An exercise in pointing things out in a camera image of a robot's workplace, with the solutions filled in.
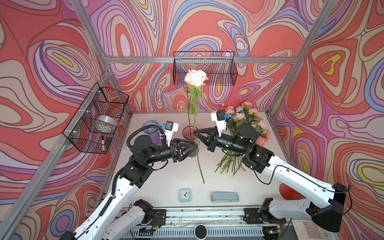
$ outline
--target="white rose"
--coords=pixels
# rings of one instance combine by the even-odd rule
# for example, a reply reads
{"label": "white rose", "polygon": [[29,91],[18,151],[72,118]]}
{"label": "white rose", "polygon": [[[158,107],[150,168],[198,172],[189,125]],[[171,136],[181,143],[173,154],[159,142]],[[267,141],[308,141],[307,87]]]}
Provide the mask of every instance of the white rose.
{"label": "white rose", "polygon": [[188,70],[184,81],[186,81],[189,86],[201,87],[207,79],[207,74],[204,71]]}
{"label": "white rose", "polygon": [[233,119],[235,121],[240,121],[240,119],[242,118],[245,118],[245,114],[244,113],[236,113],[236,115],[233,116]]}
{"label": "white rose", "polygon": [[266,125],[263,122],[259,122],[257,125],[259,125],[262,129],[266,130]]}
{"label": "white rose", "polygon": [[242,106],[238,106],[238,107],[236,108],[236,112],[237,112],[237,113],[241,112],[242,110],[243,110],[243,107],[242,107]]}

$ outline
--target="rose bloom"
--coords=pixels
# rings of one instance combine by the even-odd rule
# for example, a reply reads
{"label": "rose bloom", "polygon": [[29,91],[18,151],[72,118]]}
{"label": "rose bloom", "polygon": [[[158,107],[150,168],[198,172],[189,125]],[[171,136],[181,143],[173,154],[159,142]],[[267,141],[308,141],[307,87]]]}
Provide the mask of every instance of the rose bloom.
{"label": "rose bloom", "polygon": [[229,108],[225,111],[225,114],[235,114],[235,110]]}
{"label": "rose bloom", "polygon": [[269,139],[271,139],[271,133],[268,130],[264,130],[263,134],[266,134],[266,141],[269,141]]}
{"label": "rose bloom", "polygon": [[241,104],[241,107],[243,108],[251,108],[252,107],[252,103],[250,101],[245,101]]}
{"label": "rose bloom", "polygon": [[184,81],[187,82],[189,86],[201,87],[207,79],[207,74],[204,71],[188,70]]}
{"label": "rose bloom", "polygon": [[266,125],[263,122],[258,122],[258,124],[263,130],[266,130]]}
{"label": "rose bloom", "polygon": [[236,113],[236,115],[233,116],[233,119],[235,121],[240,121],[240,119],[242,118],[245,118],[245,114],[244,113]]}
{"label": "rose bloom", "polygon": [[237,112],[237,113],[241,112],[242,110],[243,110],[243,107],[242,107],[242,106],[238,106],[238,107],[236,108],[236,112]]}
{"label": "rose bloom", "polygon": [[263,138],[262,136],[260,136],[260,137],[257,139],[256,144],[259,145],[259,146],[264,146],[265,142],[266,142],[266,139]]}
{"label": "rose bloom", "polygon": [[228,107],[226,107],[226,108],[225,108],[225,111],[226,111],[226,110],[228,110],[228,109],[232,109],[232,110],[235,110],[235,108],[234,108],[234,107],[232,107],[232,106],[228,106]]}
{"label": "rose bloom", "polygon": [[256,108],[250,108],[249,110],[248,110],[248,113],[249,114],[255,114],[255,117],[257,117],[258,115],[259,115],[259,111],[257,111],[257,109]]}

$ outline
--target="robotic arm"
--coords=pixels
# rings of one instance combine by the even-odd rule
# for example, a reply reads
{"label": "robotic arm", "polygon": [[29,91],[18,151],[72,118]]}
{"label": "robotic arm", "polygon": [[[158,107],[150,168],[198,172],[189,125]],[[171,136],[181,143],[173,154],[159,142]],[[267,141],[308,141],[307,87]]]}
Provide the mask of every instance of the robotic arm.
{"label": "robotic arm", "polygon": [[[122,217],[113,223],[112,221],[122,209],[124,202],[141,188],[154,170],[157,170],[153,169],[149,164],[153,165],[154,162],[166,161],[163,166],[165,167],[168,159],[172,158],[173,162],[183,161],[197,149],[194,141],[183,139],[167,141],[167,136],[172,137],[178,126],[176,123],[167,121],[167,124],[164,124],[165,131],[157,125],[148,125],[133,132],[127,139],[127,146],[131,150],[132,156],[129,158],[128,163],[115,175],[112,190],[83,224],[76,228],[74,232],[65,232],[60,240],[120,239],[127,231],[138,224],[161,226],[165,219],[156,216],[152,205],[142,199],[136,201],[133,207]],[[157,128],[160,131],[162,146],[153,144],[148,135],[138,136],[134,145],[130,144],[134,136],[150,127]]]}
{"label": "robotic arm", "polygon": [[[223,111],[212,114],[216,114],[217,119],[220,119]],[[238,153],[242,156],[242,162],[251,170],[271,176],[307,197],[297,201],[265,199],[256,221],[276,223],[282,218],[289,217],[312,220],[331,232],[340,231],[346,192],[349,189],[340,183],[331,185],[311,177],[289,165],[270,150],[257,145],[256,141],[260,134],[250,124],[241,124],[232,137],[219,131],[226,129],[225,119],[216,122],[218,126],[194,131],[194,135],[208,147],[208,150],[214,152],[216,147],[219,147]],[[246,217],[244,220],[258,223]]]}

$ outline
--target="tabletop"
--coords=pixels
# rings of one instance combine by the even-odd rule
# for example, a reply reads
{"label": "tabletop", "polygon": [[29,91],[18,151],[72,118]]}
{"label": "tabletop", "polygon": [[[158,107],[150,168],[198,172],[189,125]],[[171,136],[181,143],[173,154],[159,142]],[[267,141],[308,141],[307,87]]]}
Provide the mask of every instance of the tabletop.
{"label": "tabletop", "polygon": [[[193,125],[193,116],[189,116],[191,125]],[[265,148],[271,150],[281,159],[286,160],[283,151],[274,135],[271,125],[269,124],[265,113],[259,113],[263,122],[271,132],[271,139],[264,145]],[[173,134],[173,138],[181,138],[182,130],[188,126],[187,113],[135,113],[132,116],[130,126],[127,131],[125,141],[130,134],[142,127],[143,123],[148,120],[155,120],[158,123],[166,123],[172,121],[179,124],[179,129]],[[210,113],[199,113],[196,126],[201,128],[214,127],[215,122],[211,121]],[[144,133],[139,133],[132,140]],[[199,161],[204,175],[205,184],[203,184],[197,157],[187,157],[182,162],[173,162],[172,159],[168,165],[159,170],[154,171],[144,185],[135,193],[130,201],[127,201],[124,207],[128,207],[130,203],[136,200],[144,199],[154,207],[202,207],[202,206],[220,206],[220,205],[261,205],[265,198],[272,197],[283,199],[279,192],[281,182],[272,180],[270,185],[265,185],[257,180],[253,171],[244,166],[244,170],[240,169],[234,176],[231,172],[220,173],[217,164],[220,162],[224,153],[216,148],[215,152],[210,152],[207,147],[200,142],[199,144]],[[124,167],[132,155],[131,151],[124,144],[121,150],[114,174]],[[153,168],[157,169],[164,165],[164,162],[157,162]],[[264,182],[269,182],[270,176],[259,174],[259,178]],[[180,202],[179,190],[188,188],[191,190],[191,201]],[[212,192],[236,192],[239,195],[238,202],[231,203],[211,203],[210,195]]]}

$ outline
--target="black wire basket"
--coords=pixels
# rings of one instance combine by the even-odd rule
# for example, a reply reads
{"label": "black wire basket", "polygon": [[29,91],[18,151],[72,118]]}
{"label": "black wire basket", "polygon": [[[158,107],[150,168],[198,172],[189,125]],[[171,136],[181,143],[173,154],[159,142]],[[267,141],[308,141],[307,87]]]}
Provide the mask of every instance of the black wire basket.
{"label": "black wire basket", "polygon": [[69,134],[63,133],[79,152],[106,154],[129,96],[114,88],[99,87],[91,103]]}
{"label": "black wire basket", "polygon": [[175,51],[173,52],[173,83],[184,85],[188,70],[207,74],[206,85],[234,86],[237,68],[233,51]]}

